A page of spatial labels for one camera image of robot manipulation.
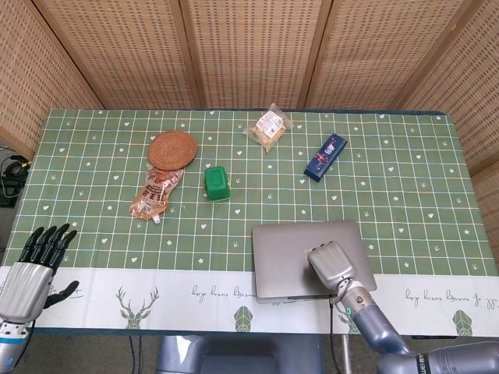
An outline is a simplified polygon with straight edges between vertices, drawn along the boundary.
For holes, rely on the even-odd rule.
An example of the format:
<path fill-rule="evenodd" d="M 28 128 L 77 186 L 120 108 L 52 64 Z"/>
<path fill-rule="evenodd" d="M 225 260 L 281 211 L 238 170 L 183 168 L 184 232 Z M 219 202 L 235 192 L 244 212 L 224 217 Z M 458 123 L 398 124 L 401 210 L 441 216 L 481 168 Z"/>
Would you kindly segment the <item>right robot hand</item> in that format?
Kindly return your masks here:
<path fill-rule="evenodd" d="M 312 249 L 307 259 L 322 284 L 330 291 L 338 291 L 342 282 L 353 280 L 357 275 L 354 264 L 336 241 Z"/>

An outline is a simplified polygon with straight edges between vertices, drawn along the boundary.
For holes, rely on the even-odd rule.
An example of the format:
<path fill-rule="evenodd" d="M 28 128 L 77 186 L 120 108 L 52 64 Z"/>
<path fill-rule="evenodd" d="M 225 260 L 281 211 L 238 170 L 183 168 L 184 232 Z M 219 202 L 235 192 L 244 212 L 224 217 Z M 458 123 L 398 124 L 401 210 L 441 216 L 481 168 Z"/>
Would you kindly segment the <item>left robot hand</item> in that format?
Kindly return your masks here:
<path fill-rule="evenodd" d="M 58 293 L 50 292 L 65 251 L 76 237 L 68 224 L 37 228 L 27 239 L 19 259 L 11 266 L 1 290 L 1 320 L 33 322 L 43 310 L 66 300 L 80 283 L 72 281 Z"/>

